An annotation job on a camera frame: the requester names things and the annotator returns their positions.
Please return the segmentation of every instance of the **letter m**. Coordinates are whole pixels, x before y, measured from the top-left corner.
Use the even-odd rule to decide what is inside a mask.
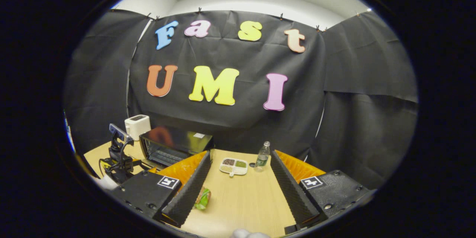
[[[210,102],[218,91],[215,102],[223,105],[235,104],[233,99],[233,87],[235,79],[239,75],[236,69],[226,68],[216,79],[213,78],[211,70],[208,66],[197,66],[193,69],[197,73],[195,85],[192,94],[189,95],[190,100],[202,101],[202,89],[205,93],[207,101]]]

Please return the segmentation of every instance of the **green packaged food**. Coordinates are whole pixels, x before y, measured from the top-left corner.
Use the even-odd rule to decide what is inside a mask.
[[[197,197],[197,200],[195,201],[195,208],[198,210],[206,209],[210,197],[211,197],[210,190],[205,187],[202,187],[202,190],[200,191],[200,194]]]

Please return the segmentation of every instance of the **black fabric backdrop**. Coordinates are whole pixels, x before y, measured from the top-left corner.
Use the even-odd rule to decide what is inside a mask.
[[[155,31],[178,21],[172,42],[156,50]],[[185,36],[184,31],[196,20],[212,23],[204,38]],[[256,42],[238,38],[240,24],[257,21],[263,26]],[[306,51],[295,53],[287,45],[284,30],[296,28],[306,38]],[[180,14],[153,21],[148,27],[131,63],[129,115],[146,114],[151,125],[169,125],[214,136],[216,147],[256,153],[264,141],[275,149],[296,155],[309,148],[316,136],[324,103],[324,42],[314,28],[265,14],[235,11],[212,11]],[[146,83],[150,65],[177,65],[170,92],[153,97]],[[195,83],[194,67],[211,68],[216,78],[225,68],[237,69],[233,97],[226,106],[214,100],[189,100]],[[286,75],[281,112],[263,108],[267,100],[268,73]],[[165,71],[158,75],[162,87]]]
[[[374,12],[328,29],[324,90],[382,94],[418,102],[417,80],[405,48]]]
[[[125,129],[127,73],[148,21],[131,11],[107,12],[74,51],[63,106],[78,153],[106,143],[110,123]]]
[[[327,92],[308,163],[342,170],[364,186],[380,187],[410,146],[418,104],[390,96]]]
[[[155,31],[174,20],[179,24],[172,42],[156,50]],[[206,37],[184,35],[196,20],[212,23]],[[263,26],[256,42],[238,38],[240,24],[248,20]],[[251,12],[174,15],[151,21],[131,60],[147,21],[133,12],[109,12],[75,51],[65,109],[78,152],[107,142],[109,123],[124,128],[129,69],[129,116],[148,115],[152,127],[213,135],[217,148],[256,153],[269,140],[274,149],[307,157],[325,171],[342,170],[371,189],[382,185],[405,155],[417,118],[415,75],[398,38],[375,13],[326,32]],[[304,53],[287,45],[284,30],[292,28],[306,37],[300,42]],[[177,65],[166,96],[148,93],[150,65]],[[238,69],[235,105],[189,100],[198,65],[210,67],[214,78],[225,68]],[[268,73],[288,77],[283,111],[263,109]],[[157,87],[164,79],[162,70]]]

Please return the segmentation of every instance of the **orange letter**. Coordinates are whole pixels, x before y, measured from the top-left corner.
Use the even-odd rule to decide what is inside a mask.
[[[299,40],[304,40],[304,36],[299,34],[298,29],[291,29],[284,31],[284,34],[287,35],[287,46],[291,48],[292,51],[303,53],[306,48],[299,45]]]
[[[174,72],[178,69],[175,65],[165,66],[165,82],[164,86],[160,89],[157,87],[157,76],[158,72],[162,69],[160,65],[151,65],[149,66],[149,76],[147,78],[147,91],[149,94],[155,97],[163,97],[168,94],[170,87],[172,86],[172,78],[174,77]]]

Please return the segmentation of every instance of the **tabletop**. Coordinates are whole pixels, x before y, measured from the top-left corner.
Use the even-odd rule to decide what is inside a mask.
[[[110,142],[88,153],[85,158],[93,170],[100,176],[99,159],[109,157]],[[135,159],[144,155],[139,142],[127,145],[124,153]],[[208,238],[227,238],[238,228],[250,232],[266,233],[272,238],[284,236],[284,228],[296,224],[284,194],[270,167],[268,159],[263,172],[255,172],[248,167],[245,175],[221,172],[219,166],[223,158],[230,157],[256,161],[256,154],[231,152],[212,149],[213,162],[204,181],[204,187],[211,191],[211,198],[205,210],[192,209],[187,220],[180,228],[182,231]],[[141,172],[140,166],[134,167],[133,174]]]

